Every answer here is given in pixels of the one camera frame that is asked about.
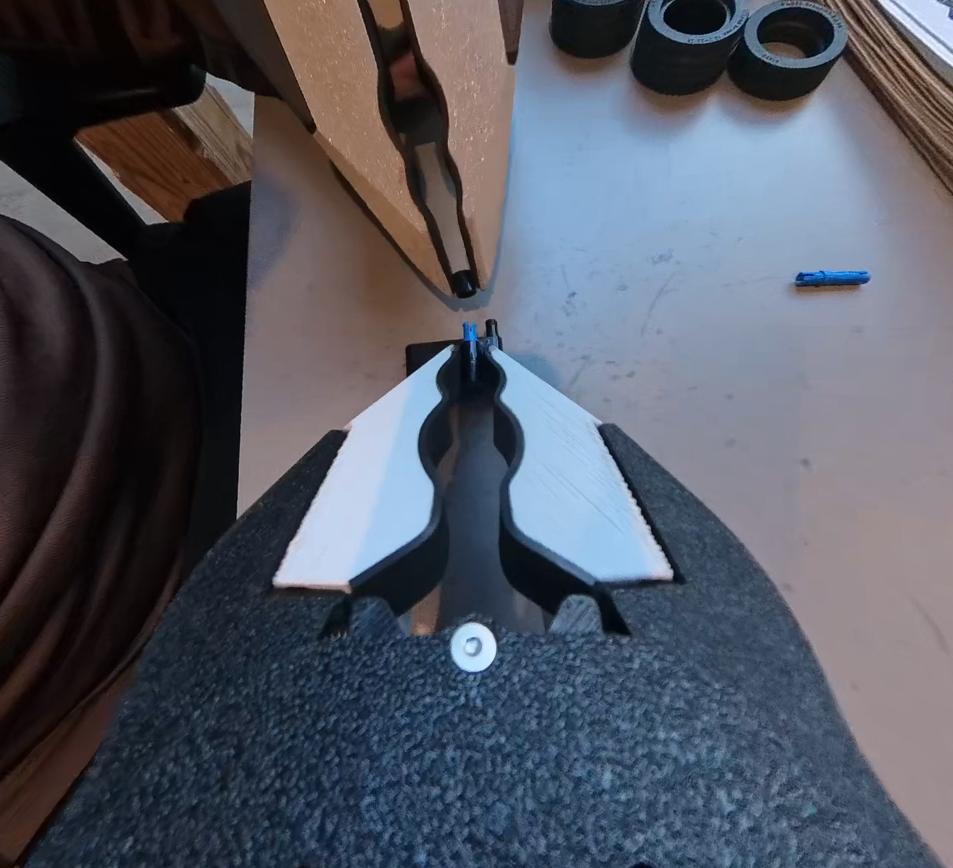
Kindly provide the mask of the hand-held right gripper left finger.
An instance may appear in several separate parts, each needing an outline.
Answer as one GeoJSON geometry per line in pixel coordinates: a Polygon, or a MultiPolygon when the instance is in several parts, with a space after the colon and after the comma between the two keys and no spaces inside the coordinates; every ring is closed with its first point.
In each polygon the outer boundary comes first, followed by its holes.
{"type": "Polygon", "coordinates": [[[351,420],[274,588],[378,597],[402,615],[437,586],[449,558],[438,468],[459,389],[450,343],[351,420]]]}

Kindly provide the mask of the person's black trousers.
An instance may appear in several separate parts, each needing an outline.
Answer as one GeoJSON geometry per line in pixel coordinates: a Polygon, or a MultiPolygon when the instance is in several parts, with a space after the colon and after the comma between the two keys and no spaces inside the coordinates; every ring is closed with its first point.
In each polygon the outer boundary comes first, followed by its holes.
{"type": "Polygon", "coordinates": [[[195,199],[182,221],[147,225],[130,260],[197,363],[201,446],[184,577],[238,515],[251,206],[251,182],[195,199]]]}

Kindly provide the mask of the black brick assembly with blue pins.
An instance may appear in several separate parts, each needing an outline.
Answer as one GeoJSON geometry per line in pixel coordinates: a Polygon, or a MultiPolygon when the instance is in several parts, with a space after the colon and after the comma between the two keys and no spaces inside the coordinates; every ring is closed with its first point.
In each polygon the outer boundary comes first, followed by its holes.
{"type": "Polygon", "coordinates": [[[477,323],[465,322],[460,339],[413,343],[406,346],[407,376],[419,370],[423,364],[446,348],[459,350],[462,383],[473,387],[487,383],[490,380],[490,349],[503,349],[497,320],[487,319],[483,331],[479,331],[477,323]]]}

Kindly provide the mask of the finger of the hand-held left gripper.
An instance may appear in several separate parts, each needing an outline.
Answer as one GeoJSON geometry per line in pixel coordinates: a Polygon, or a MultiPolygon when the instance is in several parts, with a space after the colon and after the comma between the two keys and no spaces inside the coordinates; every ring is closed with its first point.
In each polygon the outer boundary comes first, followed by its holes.
{"type": "Polygon", "coordinates": [[[461,238],[479,290],[494,273],[507,194],[516,73],[497,0],[400,0],[446,123],[461,238]]]}
{"type": "Polygon", "coordinates": [[[451,295],[407,163],[382,112],[382,68],[361,0],[264,0],[316,141],[410,264],[451,295]]]}

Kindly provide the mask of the black rubber toy tire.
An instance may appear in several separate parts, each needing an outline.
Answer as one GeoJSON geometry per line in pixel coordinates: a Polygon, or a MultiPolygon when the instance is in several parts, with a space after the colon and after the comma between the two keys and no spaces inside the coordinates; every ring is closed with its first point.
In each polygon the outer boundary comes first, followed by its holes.
{"type": "Polygon", "coordinates": [[[713,85],[748,20],[747,0],[649,0],[630,55],[635,79],[667,96],[713,85]]]}
{"type": "Polygon", "coordinates": [[[726,70],[749,96],[798,99],[826,79],[848,40],[837,11],[809,0],[778,0],[748,17],[726,70]]]}
{"type": "Polygon", "coordinates": [[[646,0],[552,0],[550,35],[565,53],[585,60],[611,56],[634,38],[646,0]]]}

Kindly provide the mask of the open instruction booklet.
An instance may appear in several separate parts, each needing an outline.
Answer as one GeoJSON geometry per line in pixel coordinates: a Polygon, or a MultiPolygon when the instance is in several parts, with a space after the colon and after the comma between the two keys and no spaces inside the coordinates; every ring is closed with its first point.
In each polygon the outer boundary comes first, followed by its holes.
{"type": "Polygon", "coordinates": [[[943,187],[952,190],[951,83],[875,0],[815,0],[850,35],[846,58],[943,187]]]}

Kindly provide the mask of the black office chair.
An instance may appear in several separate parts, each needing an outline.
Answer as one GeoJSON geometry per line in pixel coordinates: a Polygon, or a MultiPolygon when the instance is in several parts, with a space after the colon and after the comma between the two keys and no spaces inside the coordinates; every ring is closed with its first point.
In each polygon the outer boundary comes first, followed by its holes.
{"type": "Polygon", "coordinates": [[[207,75],[173,62],[137,72],[1,56],[1,159],[125,259],[149,244],[145,223],[77,142],[87,127],[197,100],[207,75]]]}

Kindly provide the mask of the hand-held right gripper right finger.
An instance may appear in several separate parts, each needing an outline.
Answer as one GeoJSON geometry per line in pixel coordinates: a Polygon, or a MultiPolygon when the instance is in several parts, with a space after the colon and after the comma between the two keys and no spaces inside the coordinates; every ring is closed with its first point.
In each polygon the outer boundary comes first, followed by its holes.
{"type": "Polygon", "coordinates": [[[602,422],[501,349],[486,359],[494,445],[507,465],[499,558],[512,586],[551,615],[575,595],[617,615],[615,590],[673,582],[602,422]]]}

